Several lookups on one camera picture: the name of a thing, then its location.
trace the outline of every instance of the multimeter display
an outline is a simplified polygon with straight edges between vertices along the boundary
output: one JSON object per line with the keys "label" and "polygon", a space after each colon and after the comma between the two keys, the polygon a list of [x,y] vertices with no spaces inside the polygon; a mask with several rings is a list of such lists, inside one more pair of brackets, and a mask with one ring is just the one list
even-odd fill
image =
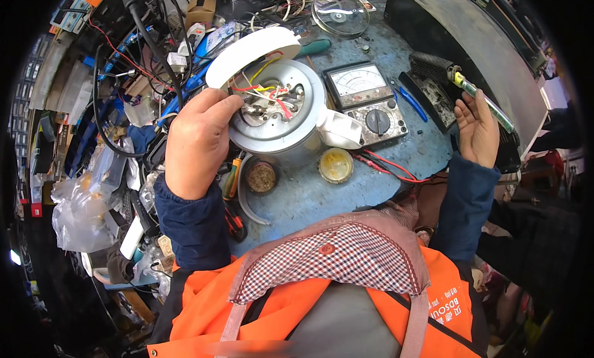
{"label": "multimeter display", "polygon": [[341,110],[393,96],[380,70],[372,62],[361,62],[324,71],[324,79]]}

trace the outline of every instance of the blue pliers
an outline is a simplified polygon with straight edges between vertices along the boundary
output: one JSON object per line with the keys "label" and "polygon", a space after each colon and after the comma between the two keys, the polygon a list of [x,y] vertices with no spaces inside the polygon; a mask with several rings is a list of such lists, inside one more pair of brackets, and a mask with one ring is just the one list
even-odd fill
{"label": "blue pliers", "polygon": [[394,99],[398,101],[398,95],[396,93],[402,95],[402,97],[405,98],[406,101],[408,101],[412,105],[412,108],[414,108],[416,112],[419,113],[420,118],[423,121],[427,122],[427,115],[425,114],[425,112],[423,112],[423,109],[420,107],[419,103],[415,99],[413,99],[413,97],[410,96],[409,93],[407,93],[405,89],[402,88],[402,86],[400,86],[400,89],[397,90],[396,82],[392,80],[390,77],[388,77],[387,80],[388,84],[390,85],[390,88],[392,89],[392,93],[394,93]]}

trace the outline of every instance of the yellow wire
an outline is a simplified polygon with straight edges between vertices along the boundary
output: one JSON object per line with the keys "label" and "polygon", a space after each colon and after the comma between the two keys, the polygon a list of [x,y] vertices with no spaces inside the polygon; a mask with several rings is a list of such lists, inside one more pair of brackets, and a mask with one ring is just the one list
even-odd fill
{"label": "yellow wire", "polygon": [[264,70],[264,68],[266,68],[266,67],[268,66],[268,64],[270,64],[270,63],[272,63],[273,61],[275,61],[275,60],[278,60],[278,59],[280,59],[280,58],[282,58],[282,56],[280,56],[280,57],[275,57],[274,59],[271,59],[271,60],[269,60],[268,62],[265,62],[265,63],[264,63],[264,65],[262,65],[262,68],[260,68],[260,69],[258,70],[258,72],[256,72],[256,74],[255,74],[255,75],[253,75],[253,76],[252,76],[252,78],[251,78],[249,81],[250,81],[250,82],[252,82],[252,81],[254,80],[254,78],[256,78],[256,77],[257,77],[257,76],[258,76],[258,75],[259,75],[259,74],[260,74],[260,73],[261,73],[261,72]]}

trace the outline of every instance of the right hand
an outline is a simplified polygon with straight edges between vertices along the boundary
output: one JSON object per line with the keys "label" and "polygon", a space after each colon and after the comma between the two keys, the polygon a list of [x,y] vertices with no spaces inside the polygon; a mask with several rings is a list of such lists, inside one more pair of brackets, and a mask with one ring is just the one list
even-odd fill
{"label": "right hand", "polygon": [[175,117],[165,150],[165,182],[173,194],[204,197],[229,151],[229,120],[242,105],[238,95],[207,88]]}
{"label": "right hand", "polygon": [[454,114],[460,128],[460,154],[465,160],[492,169],[499,149],[499,125],[485,101],[485,94],[477,90],[473,98],[467,92],[456,100]]}

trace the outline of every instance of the rotary selector knob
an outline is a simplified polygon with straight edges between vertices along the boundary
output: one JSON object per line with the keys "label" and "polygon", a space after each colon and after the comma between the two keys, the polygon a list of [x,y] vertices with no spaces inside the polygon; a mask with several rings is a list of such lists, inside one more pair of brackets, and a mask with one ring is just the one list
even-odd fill
{"label": "rotary selector knob", "polygon": [[390,117],[379,109],[372,109],[365,117],[367,128],[377,135],[382,136],[390,128]]}

